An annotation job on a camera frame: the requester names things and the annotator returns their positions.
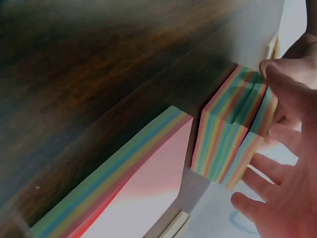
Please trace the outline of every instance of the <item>rainbow sticky note pad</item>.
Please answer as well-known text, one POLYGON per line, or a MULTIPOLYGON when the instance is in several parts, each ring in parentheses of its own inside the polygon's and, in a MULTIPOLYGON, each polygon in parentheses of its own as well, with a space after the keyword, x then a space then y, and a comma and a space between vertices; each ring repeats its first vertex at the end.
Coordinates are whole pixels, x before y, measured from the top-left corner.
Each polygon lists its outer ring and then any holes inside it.
POLYGON ((270 123, 272 115, 268 111, 274 112, 275 107, 266 101, 271 99, 272 94, 259 73, 238 66, 203 109, 192 170, 232 187, 236 179, 230 176, 237 177, 235 170, 239 168, 240 174, 249 162, 240 159, 238 163, 237 153, 246 146, 256 147, 244 140, 249 138, 253 121, 261 126, 270 123), (267 115, 266 121, 261 118, 262 111, 267 115))
POLYGON ((49 211, 34 236, 142 237, 178 195, 192 120, 169 107, 49 211))

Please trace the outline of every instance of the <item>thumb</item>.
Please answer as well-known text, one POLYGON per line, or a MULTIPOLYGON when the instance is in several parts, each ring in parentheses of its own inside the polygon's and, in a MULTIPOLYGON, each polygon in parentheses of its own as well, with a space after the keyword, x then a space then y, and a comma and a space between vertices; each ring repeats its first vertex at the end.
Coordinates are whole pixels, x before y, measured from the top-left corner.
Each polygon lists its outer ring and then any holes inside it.
POLYGON ((317 76, 316 67, 309 57, 300 59, 263 60, 260 64, 260 70, 262 73, 265 73, 265 69, 270 63, 276 63, 280 70, 293 78, 295 81, 304 83, 310 88, 316 87, 314 85, 317 76))
POLYGON ((270 63, 265 69, 265 76, 281 106, 300 120, 314 109, 316 92, 287 76, 277 64, 270 63))

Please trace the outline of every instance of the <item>wooden desk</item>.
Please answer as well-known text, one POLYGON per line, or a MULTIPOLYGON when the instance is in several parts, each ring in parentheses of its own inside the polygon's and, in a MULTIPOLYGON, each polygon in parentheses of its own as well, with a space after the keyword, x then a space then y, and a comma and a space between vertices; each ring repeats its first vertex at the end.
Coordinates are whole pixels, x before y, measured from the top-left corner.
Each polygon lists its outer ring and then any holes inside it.
POLYGON ((214 53, 258 63, 282 4, 0 0, 0 237, 27 236, 170 104, 197 120, 232 66, 214 53))

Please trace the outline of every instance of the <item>white floor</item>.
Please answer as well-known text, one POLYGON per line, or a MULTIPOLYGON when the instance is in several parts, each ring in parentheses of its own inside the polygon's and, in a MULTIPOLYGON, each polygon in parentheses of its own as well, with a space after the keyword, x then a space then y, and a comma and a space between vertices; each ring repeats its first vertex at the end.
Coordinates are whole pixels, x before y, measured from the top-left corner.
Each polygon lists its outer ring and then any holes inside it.
MULTIPOLYGON (((306 28, 305 7, 305 0, 285 0, 279 32, 281 56, 306 28)), ((261 153, 283 164, 293 165, 297 161, 283 145, 277 145, 261 153)), ((235 190, 250 198, 259 199, 242 182, 239 182, 235 190)), ((259 238, 255 225, 231 205, 231 195, 232 192, 212 182, 191 212, 184 238, 259 238)))

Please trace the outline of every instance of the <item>colorful paper stack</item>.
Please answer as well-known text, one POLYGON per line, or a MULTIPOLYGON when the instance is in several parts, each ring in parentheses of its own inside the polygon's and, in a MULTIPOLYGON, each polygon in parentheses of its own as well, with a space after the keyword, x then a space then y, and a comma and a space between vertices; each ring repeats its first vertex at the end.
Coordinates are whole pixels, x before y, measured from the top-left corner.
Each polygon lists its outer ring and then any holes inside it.
POLYGON ((192 170, 232 188, 267 134, 276 103, 259 73, 238 66, 203 109, 192 170))
MULTIPOLYGON (((157 207, 161 208, 160 210, 154 209, 153 213, 149 212, 151 211, 150 208, 146 209, 148 213, 144 217, 153 220, 151 221, 151 227, 163 214, 163 208, 167 209, 172 200, 177 197, 191 124, 191 116, 176 107, 169 107, 49 211, 32 228, 34 237, 81 237, 101 214, 108 211, 109 207, 111 207, 109 211, 112 214, 122 215, 122 213, 117 212, 117 209, 122 212, 123 204, 127 205, 127 202, 131 201, 130 196, 133 196, 136 204, 143 204, 140 201, 142 198, 146 198, 148 202, 153 203, 155 201, 157 207), (161 163, 164 168, 166 164, 171 164, 171 169, 164 169, 160 174, 154 173, 153 167, 158 170, 161 163), (164 176, 164 172, 168 173, 166 178, 169 181, 162 180, 163 184, 161 184, 160 178, 164 176), (145 181, 154 184, 145 185, 145 181), (158 204, 157 196, 155 196, 157 190, 155 189, 161 189, 159 195, 169 194, 168 198, 162 200, 165 203, 168 202, 168 204, 158 204), (156 200, 149 200, 149 196, 156 198, 156 200)), ((135 211, 133 214, 129 214, 130 210, 128 208, 129 206, 125 207, 125 215, 135 216, 135 211)), ((121 230, 128 229, 128 226, 118 227, 118 224, 107 223, 107 226, 111 225, 121 230)), ((150 228, 141 227, 145 229, 144 233, 150 228)), ((101 235, 116 237, 113 234, 109 236, 106 234, 106 231, 104 231, 101 235)))

